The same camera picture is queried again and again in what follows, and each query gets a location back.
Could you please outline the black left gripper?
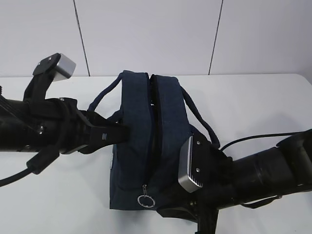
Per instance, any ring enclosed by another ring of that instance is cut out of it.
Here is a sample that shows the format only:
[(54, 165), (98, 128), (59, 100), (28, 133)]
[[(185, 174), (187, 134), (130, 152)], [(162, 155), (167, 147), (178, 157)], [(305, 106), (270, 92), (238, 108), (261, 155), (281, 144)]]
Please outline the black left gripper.
[[(88, 155), (129, 139), (129, 127), (77, 108), (73, 98), (49, 98), (36, 102), (36, 119), (42, 134), (36, 135), (36, 152), (57, 149), (61, 154)], [(93, 126), (112, 133), (92, 133)]]

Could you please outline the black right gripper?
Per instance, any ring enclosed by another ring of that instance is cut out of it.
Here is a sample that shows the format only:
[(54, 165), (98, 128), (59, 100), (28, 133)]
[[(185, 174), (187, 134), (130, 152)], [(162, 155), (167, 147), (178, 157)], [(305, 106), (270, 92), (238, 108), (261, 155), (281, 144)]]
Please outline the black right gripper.
[(157, 208), (163, 218), (178, 218), (197, 224), (197, 234), (215, 234), (219, 196), (208, 192), (176, 193), (169, 202)]

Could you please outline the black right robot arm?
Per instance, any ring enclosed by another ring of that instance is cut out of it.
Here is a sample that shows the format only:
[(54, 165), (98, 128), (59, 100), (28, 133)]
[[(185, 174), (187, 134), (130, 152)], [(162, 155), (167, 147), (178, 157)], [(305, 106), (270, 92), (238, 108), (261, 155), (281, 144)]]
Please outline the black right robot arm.
[(157, 212), (195, 222), (199, 234), (213, 234), (221, 209), (256, 209), (311, 189), (311, 130), (286, 134), (276, 146), (238, 160), (197, 132), (181, 148), (178, 183), (168, 190), (171, 202)]

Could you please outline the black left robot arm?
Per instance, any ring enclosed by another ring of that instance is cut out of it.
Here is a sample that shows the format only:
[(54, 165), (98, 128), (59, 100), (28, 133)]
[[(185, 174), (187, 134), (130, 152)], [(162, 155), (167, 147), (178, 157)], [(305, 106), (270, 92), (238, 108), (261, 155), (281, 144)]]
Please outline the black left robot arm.
[(91, 154), (129, 139), (129, 127), (78, 109), (78, 101), (46, 98), (47, 88), (28, 86), (22, 101), (0, 98), (0, 150)]

